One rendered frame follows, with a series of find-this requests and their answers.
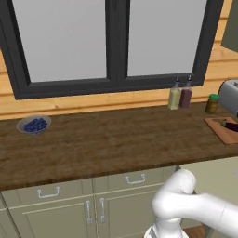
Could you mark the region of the pale green cupboard door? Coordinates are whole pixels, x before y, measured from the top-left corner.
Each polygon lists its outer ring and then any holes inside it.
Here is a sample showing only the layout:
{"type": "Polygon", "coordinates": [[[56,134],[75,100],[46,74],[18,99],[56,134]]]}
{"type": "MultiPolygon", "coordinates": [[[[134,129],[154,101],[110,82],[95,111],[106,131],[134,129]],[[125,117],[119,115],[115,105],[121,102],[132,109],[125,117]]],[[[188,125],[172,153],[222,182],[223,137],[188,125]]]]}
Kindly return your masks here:
{"type": "Polygon", "coordinates": [[[11,207],[21,238],[97,238],[93,196],[11,207]],[[86,201],[92,225],[87,224],[86,201]]]}
{"type": "Polygon", "coordinates": [[[143,238],[154,223],[152,198],[161,184],[96,194],[99,238],[143,238]],[[106,221],[101,222],[100,198],[105,199],[106,221]]]}

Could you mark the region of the pale green drawer front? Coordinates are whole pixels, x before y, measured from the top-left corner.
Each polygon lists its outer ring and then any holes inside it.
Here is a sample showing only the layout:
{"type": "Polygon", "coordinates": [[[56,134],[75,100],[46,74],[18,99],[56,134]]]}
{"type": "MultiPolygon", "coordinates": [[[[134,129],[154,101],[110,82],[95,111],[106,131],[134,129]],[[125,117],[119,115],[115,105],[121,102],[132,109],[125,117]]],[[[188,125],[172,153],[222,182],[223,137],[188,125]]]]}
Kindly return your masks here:
{"type": "Polygon", "coordinates": [[[161,184],[164,183],[175,171],[176,167],[172,165],[149,170],[97,177],[93,179],[94,191],[95,193],[113,192],[161,184]]]}
{"type": "Polygon", "coordinates": [[[1,192],[7,207],[36,205],[72,200],[86,197],[93,193],[92,179],[79,179],[61,183],[33,186],[1,192]]]}

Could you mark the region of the dark framed window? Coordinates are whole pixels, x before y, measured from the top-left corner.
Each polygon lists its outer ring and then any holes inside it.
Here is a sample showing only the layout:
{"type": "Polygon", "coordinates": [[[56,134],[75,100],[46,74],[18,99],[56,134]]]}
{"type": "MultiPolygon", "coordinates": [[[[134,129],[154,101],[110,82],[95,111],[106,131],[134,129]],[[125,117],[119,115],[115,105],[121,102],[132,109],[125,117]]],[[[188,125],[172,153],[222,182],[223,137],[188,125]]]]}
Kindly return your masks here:
{"type": "Polygon", "coordinates": [[[224,0],[0,0],[16,99],[201,86],[224,0]]]}

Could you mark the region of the silver toaster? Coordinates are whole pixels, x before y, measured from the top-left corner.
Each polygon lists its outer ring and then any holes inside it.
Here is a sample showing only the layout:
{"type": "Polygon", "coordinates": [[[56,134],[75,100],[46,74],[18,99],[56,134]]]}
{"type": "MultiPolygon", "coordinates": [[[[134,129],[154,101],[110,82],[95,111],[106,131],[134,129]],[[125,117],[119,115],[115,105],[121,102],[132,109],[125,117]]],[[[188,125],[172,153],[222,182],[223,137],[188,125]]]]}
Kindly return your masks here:
{"type": "Polygon", "coordinates": [[[224,81],[218,91],[218,103],[238,118],[238,78],[224,81]]]}

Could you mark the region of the grey bowl of blueberries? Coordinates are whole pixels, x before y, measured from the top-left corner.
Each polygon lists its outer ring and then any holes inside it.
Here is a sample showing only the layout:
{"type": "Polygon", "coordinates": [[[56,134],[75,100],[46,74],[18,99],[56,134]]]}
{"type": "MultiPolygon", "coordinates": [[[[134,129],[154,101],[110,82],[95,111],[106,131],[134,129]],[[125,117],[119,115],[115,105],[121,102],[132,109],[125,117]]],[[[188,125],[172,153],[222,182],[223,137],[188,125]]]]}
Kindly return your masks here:
{"type": "Polygon", "coordinates": [[[18,121],[17,129],[29,135],[42,134],[51,125],[51,118],[47,115],[34,115],[18,121]]]}

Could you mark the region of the green lidded jar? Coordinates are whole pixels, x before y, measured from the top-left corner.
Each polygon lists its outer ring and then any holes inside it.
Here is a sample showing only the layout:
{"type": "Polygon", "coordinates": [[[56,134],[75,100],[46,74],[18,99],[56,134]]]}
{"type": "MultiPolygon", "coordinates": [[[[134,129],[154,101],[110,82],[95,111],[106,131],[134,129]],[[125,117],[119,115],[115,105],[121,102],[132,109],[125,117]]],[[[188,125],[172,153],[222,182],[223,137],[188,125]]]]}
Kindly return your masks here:
{"type": "Polygon", "coordinates": [[[210,94],[205,107],[205,111],[207,113],[215,113],[218,107],[218,100],[219,100],[218,94],[210,94]]]}

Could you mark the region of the dark purple vinegar bottle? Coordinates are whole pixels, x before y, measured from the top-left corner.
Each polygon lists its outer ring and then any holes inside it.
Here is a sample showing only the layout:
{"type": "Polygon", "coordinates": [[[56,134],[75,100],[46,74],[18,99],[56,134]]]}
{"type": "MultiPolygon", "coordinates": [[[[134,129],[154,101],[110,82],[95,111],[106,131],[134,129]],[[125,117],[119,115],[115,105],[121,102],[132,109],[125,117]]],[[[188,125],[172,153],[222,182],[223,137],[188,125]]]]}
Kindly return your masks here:
{"type": "Polygon", "coordinates": [[[192,83],[192,79],[190,77],[187,80],[185,87],[183,87],[181,90],[181,96],[180,96],[180,102],[179,102],[180,108],[189,108],[190,107],[190,101],[191,101],[191,97],[192,97],[191,83],[192,83]]]}

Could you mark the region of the yellow oil bottle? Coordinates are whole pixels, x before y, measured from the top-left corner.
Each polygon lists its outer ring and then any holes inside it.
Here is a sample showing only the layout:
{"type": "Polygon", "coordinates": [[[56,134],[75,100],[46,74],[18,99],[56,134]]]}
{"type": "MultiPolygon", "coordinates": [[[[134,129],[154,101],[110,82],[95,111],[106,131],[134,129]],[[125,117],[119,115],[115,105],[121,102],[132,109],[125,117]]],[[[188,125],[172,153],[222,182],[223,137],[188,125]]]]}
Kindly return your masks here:
{"type": "Polygon", "coordinates": [[[168,108],[170,110],[177,110],[179,108],[180,88],[179,77],[177,77],[174,86],[170,89],[168,108]]]}

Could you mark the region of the purple eggplant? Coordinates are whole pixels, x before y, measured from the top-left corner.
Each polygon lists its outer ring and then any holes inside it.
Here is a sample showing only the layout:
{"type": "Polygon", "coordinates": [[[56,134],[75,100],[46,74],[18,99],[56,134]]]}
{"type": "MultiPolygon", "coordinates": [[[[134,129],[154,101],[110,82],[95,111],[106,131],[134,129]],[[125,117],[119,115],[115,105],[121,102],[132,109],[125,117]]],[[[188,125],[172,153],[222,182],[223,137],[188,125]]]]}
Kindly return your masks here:
{"type": "Polygon", "coordinates": [[[238,124],[230,123],[230,122],[227,122],[227,121],[220,121],[220,124],[223,127],[229,129],[230,131],[238,132],[238,124]]]}

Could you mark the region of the grey green wall cupboard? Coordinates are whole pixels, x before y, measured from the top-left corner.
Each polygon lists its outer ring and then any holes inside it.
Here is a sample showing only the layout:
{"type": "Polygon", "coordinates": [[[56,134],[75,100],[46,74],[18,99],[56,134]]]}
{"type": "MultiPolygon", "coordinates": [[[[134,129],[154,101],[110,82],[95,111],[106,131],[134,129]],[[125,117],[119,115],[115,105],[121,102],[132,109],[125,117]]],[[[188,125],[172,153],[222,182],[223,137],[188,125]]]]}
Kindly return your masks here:
{"type": "Polygon", "coordinates": [[[238,53],[238,0],[232,0],[221,45],[238,53]]]}

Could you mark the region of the wooden cutting board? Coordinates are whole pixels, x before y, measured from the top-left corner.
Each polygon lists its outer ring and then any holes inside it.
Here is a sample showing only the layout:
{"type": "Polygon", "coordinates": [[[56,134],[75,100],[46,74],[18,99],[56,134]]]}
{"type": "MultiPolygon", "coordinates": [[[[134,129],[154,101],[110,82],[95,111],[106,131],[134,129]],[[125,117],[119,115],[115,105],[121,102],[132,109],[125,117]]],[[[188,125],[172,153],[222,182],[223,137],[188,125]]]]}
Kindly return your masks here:
{"type": "Polygon", "coordinates": [[[220,124],[220,121],[226,123],[234,123],[235,121],[230,117],[205,118],[204,121],[214,131],[214,133],[226,145],[238,144],[238,132],[231,131],[220,124]]]}

